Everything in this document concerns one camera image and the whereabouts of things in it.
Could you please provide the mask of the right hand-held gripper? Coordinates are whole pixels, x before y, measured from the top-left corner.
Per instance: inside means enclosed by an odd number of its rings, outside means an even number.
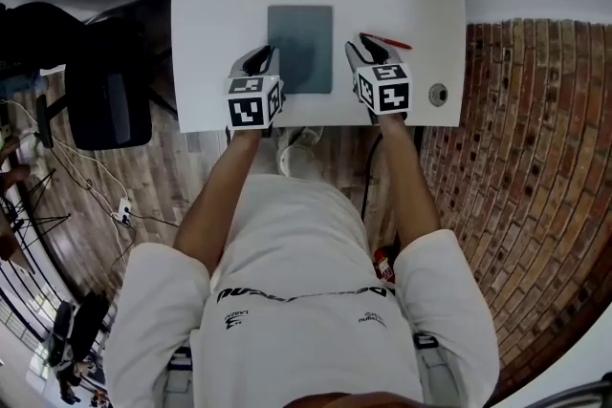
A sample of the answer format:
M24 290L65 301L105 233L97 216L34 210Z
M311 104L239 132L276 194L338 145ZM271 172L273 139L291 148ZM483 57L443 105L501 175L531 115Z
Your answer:
M411 110L411 72L390 44L361 36L362 46L371 60L365 60L353 42L344 45L349 66L354 72L359 100L373 115L407 113Z

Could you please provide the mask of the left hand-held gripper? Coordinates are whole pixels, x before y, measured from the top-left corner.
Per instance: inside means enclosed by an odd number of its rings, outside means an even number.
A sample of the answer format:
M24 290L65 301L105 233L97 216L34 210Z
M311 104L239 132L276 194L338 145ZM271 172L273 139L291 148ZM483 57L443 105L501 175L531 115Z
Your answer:
M271 126L284 103L284 82L278 73L279 52L269 45L249 51L232 64L226 84L232 130Z

